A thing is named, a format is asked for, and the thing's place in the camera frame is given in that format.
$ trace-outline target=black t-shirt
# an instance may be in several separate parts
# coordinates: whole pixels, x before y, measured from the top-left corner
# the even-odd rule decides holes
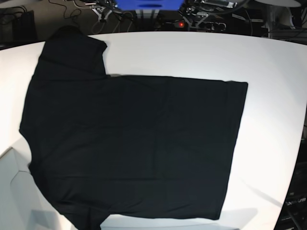
[[[74,31],[45,43],[20,125],[36,185],[79,230],[110,214],[218,219],[248,84],[111,78],[105,49]]]

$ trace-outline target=blue object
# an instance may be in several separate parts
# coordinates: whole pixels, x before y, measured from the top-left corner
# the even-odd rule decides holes
[[[118,8],[123,11],[165,10],[177,11],[184,0],[117,0]]]

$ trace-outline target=black fabric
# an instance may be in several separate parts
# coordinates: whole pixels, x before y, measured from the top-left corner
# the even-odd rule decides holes
[[[218,219],[248,84],[110,78],[105,49],[74,31],[46,42],[20,125],[36,185],[79,230],[110,214]]]

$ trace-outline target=electronic equipment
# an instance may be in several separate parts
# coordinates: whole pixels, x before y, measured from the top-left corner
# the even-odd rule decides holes
[[[283,208],[274,230],[307,229],[307,143],[302,141]]]
[[[261,3],[273,5],[273,6],[284,6],[284,7],[301,7],[307,0],[256,0]]]

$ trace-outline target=black cable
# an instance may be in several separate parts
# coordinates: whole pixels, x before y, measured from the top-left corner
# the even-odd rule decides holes
[[[189,2],[189,3],[190,3],[193,7],[195,7],[197,10],[199,10],[199,11],[206,12],[206,13],[208,13],[208,14],[210,14],[210,15],[215,15],[215,14],[216,14],[216,15],[219,15],[219,14],[228,14],[228,13],[235,12],[235,11],[241,9],[241,8],[242,8],[246,3],[248,3],[248,2],[249,2],[249,0],[243,0],[243,1],[239,2],[238,5],[237,5],[236,7],[231,8],[231,9],[228,9],[228,10],[224,10],[224,11],[208,11],[208,10],[203,9],[202,7],[199,7],[199,6],[195,5],[195,4],[192,3],[192,2]]]
[[[294,218],[294,216],[292,215],[292,213],[287,210],[288,215],[290,216],[290,218],[292,219],[293,223],[295,224],[295,226],[297,227],[297,230],[303,230],[303,228],[301,227],[301,225],[297,222],[297,220]]]
[[[26,10],[24,8],[20,7],[20,6],[12,7],[12,9],[22,9],[24,13],[26,12]]]
[[[70,13],[69,17],[65,17],[65,13],[66,13],[66,11],[67,11],[67,6],[62,5],[62,4],[59,4],[59,3],[51,2],[50,0],[48,0],[48,1],[49,1],[49,3],[51,3],[51,4],[65,7],[65,10],[64,10],[64,13],[63,13],[63,18],[64,18],[64,19],[71,19],[72,22],[73,22],[74,24],[76,24],[78,27],[80,27],[80,25],[75,21],[75,20],[81,15],[81,13],[82,13],[82,11],[81,11],[80,9],[75,9],[75,10],[73,10],[73,11]]]
[[[28,10],[27,10],[27,8],[25,6],[21,6],[21,7],[23,7],[25,9],[25,11],[28,12]]]
[[[247,16],[248,16],[248,20],[249,20],[249,23],[250,23],[250,35],[253,36],[253,23],[251,22],[251,18],[249,16],[249,13],[247,10],[245,10]]]
[[[303,11],[302,11],[302,25],[303,25],[303,21],[305,20],[306,16],[307,16],[307,9],[304,8]]]

